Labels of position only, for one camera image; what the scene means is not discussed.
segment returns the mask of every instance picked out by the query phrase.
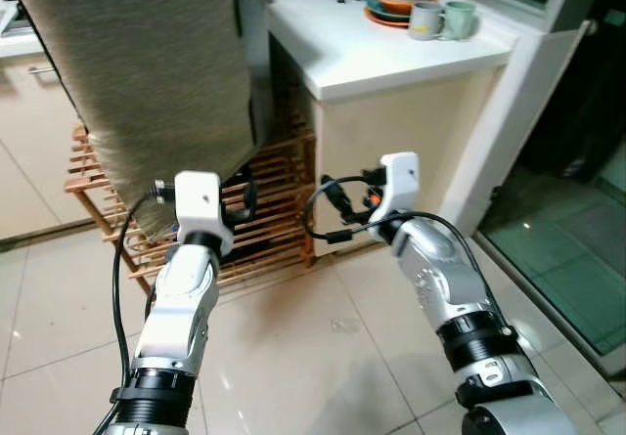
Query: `stacked dishes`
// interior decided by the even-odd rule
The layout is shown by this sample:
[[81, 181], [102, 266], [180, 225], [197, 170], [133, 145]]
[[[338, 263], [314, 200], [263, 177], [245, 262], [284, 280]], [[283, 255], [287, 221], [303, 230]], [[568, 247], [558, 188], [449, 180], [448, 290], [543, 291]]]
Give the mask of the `stacked dishes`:
[[392, 27], [409, 27], [411, 8], [417, 2], [437, 0], [367, 0], [365, 16], [373, 22]]

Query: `white floor tile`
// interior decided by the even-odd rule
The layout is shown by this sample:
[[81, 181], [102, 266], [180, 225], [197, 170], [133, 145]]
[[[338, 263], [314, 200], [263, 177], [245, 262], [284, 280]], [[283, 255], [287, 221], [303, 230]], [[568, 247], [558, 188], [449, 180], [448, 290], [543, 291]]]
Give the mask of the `white floor tile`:
[[546, 364], [546, 361], [541, 356], [536, 356], [532, 359], [532, 363], [557, 404], [569, 416], [579, 433], [581, 435], [602, 435], [593, 418], [567, 389], [557, 374]]
[[[109, 395], [118, 384], [116, 343], [10, 377], [0, 401], [0, 433], [92, 433], [111, 407]], [[199, 391], [188, 427], [192, 435], [206, 433]]]
[[228, 303], [245, 295], [255, 293], [258, 290], [273, 286], [278, 283], [297, 279], [307, 274], [313, 274], [319, 270], [326, 269], [331, 266], [331, 257], [325, 256], [319, 258], [312, 267], [306, 267], [302, 263], [293, 264], [277, 271], [261, 274], [251, 277], [244, 281], [233, 283], [220, 288], [219, 300], [217, 306]]
[[520, 334], [520, 344], [528, 356], [533, 357], [564, 342], [560, 331], [509, 276], [473, 240], [470, 239], [469, 243], [500, 308]]
[[0, 253], [0, 375], [7, 362], [26, 251], [22, 247]]
[[215, 308], [200, 381], [209, 433], [381, 435], [412, 417], [332, 269]]
[[418, 422], [425, 435], [461, 435], [461, 424], [466, 410], [456, 401], [420, 417]]
[[414, 414], [453, 399], [453, 373], [439, 339], [389, 249], [339, 258], [335, 269]]
[[423, 435], [423, 431], [417, 422], [411, 422], [402, 428], [392, 431], [388, 435]]
[[622, 407], [620, 411], [601, 420], [598, 425], [604, 435], [624, 435], [626, 433], [626, 408]]
[[[113, 248], [98, 230], [30, 247], [7, 375], [33, 369], [115, 339], [111, 312]], [[121, 270], [128, 334], [143, 325], [144, 293]]]
[[615, 391], [569, 342], [542, 356], [594, 420], [601, 420], [620, 405]]

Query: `orange bowl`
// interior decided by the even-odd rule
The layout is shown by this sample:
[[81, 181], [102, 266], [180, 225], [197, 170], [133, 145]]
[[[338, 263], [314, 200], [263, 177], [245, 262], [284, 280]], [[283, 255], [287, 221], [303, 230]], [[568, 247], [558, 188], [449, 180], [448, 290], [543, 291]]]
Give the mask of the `orange bowl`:
[[[384, 10], [398, 15], [411, 15], [413, 3], [400, 0], [378, 0], [384, 6]], [[416, 0], [416, 2], [436, 2], [438, 0]]]

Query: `gray towel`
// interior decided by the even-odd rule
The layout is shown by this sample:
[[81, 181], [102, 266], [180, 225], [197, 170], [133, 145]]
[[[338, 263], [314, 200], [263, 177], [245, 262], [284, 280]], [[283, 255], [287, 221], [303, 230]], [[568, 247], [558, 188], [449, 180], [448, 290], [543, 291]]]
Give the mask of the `gray towel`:
[[[127, 204], [154, 179], [226, 178], [253, 155], [234, 0], [22, 1]], [[138, 220], [152, 234], [174, 216], [150, 205]]]

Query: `glass door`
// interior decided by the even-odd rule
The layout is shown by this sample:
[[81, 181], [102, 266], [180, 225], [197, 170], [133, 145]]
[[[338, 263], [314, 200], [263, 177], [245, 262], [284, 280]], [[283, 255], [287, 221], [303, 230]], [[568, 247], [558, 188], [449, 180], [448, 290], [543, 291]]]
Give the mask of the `glass door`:
[[626, 343], [626, 4], [592, 15], [479, 231], [602, 357]]

